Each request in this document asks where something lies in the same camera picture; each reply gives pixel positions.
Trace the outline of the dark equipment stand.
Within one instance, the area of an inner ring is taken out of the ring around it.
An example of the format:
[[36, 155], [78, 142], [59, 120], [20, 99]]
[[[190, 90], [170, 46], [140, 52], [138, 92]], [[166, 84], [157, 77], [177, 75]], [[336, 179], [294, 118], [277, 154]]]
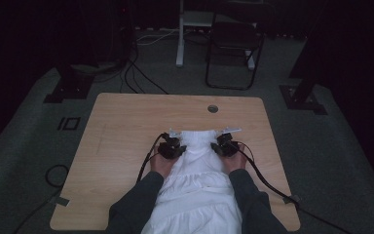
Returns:
[[133, 42], [133, 15], [131, 0], [110, 0], [112, 42], [109, 57], [119, 62], [129, 59]]

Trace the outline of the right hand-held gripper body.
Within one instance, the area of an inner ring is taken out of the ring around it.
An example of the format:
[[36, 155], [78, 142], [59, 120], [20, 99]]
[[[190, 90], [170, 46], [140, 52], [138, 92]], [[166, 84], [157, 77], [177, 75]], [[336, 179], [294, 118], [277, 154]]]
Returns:
[[240, 128], [226, 128], [221, 131], [221, 135], [217, 138], [217, 144], [221, 146], [223, 157], [231, 157], [239, 151], [239, 144], [233, 141], [232, 133], [239, 132]]

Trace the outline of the black stand with base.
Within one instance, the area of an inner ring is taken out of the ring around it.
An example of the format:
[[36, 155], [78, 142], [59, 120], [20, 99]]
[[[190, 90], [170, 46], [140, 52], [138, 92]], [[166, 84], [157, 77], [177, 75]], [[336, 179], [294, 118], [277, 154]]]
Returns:
[[45, 103], [62, 103], [65, 99], [86, 99], [94, 77], [77, 73], [69, 64], [56, 66], [59, 80], [54, 90], [46, 95]]
[[319, 56], [316, 45], [318, 43], [317, 25], [326, 9], [328, 0], [320, 6], [312, 31], [306, 44], [296, 60], [290, 74], [300, 74], [301, 82], [298, 86], [280, 85], [280, 92], [286, 107], [291, 110], [310, 110], [316, 115], [326, 115], [324, 106], [318, 102], [314, 94], [315, 84], [318, 82]]

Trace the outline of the black folding chair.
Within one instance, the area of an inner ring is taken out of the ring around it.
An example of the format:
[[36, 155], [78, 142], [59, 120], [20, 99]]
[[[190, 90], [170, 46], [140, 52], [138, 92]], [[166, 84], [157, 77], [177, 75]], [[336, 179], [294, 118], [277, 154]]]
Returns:
[[[272, 14], [228, 14], [215, 13], [212, 19], [209, 41], [206, 51], [206, 84], [211, 88], [228, 90], [248, 90], [252, 87], [261, 57], [261, 50], [267, 30], [272, 21]], [[245, 62], [253, 58], [257, 52], [254, 68], [249, 83], [244, 87], [212, 84], [209, 79], [213, 48], [218, 50], [244, 51]]]

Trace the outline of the person's left hand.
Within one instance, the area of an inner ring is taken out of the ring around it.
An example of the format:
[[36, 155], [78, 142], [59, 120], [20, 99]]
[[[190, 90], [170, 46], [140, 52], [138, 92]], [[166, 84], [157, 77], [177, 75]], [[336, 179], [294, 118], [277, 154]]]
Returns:
[[167, 178], [171, 172], [176, 159], [167, 159], [163, 157], [158, 148], [154, 149], [154, 156], [150, 159], [151, 172], [160, 174], [163, 178]]

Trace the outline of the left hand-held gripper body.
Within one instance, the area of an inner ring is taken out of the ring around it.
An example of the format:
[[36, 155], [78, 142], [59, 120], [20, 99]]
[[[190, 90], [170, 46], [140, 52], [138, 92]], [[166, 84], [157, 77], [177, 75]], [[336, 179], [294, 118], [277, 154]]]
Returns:
[[171, 137], [168, 133], [162, 133], [161, 138], [164, 142], [159, 144], [158, 151], [163, 157], [175, 159], [175, 154], [181, 154], [181, 152], [176, 152], [176, 148], [181, 146], [178, 137]]

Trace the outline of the person's right hand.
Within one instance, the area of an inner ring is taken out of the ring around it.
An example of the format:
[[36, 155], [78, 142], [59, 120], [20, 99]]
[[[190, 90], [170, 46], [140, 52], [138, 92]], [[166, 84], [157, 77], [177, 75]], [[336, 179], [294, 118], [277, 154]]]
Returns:
[[225, 168], [225, 172], [227, 174], [238, 170], [238, 169], [244, 169], [246, 167], [246, 162], [247, 159], [246, 157], [242, 154], [242, 151], [244, 150], [244, 146], [242, 144], [239, 145], [239, 151], [235, 153], [231, 157], [226, 157], [223, 158], [223, 165]]

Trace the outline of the white skirt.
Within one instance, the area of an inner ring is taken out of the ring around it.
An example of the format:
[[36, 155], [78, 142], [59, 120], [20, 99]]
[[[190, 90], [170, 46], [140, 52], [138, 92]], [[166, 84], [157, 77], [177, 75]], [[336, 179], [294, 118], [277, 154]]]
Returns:
[[180, 136], [186, 151], [165, 179], [141, 234], [241, 234], [232, 184], [211, 148], [217, 131], [183, 131]]

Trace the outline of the white desk frame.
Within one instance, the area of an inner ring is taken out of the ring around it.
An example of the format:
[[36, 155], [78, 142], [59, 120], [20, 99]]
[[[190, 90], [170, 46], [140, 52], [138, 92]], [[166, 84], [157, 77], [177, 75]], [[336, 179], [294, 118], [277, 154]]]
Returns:
[[184, 63], [184, 27], [205, 27], [210, 28], [213, 13], [210, 11], [190, 11], [184, 9], [184, 1], [179, 0], [178, 14], [178, 45], [175, 65], [182, 67]]

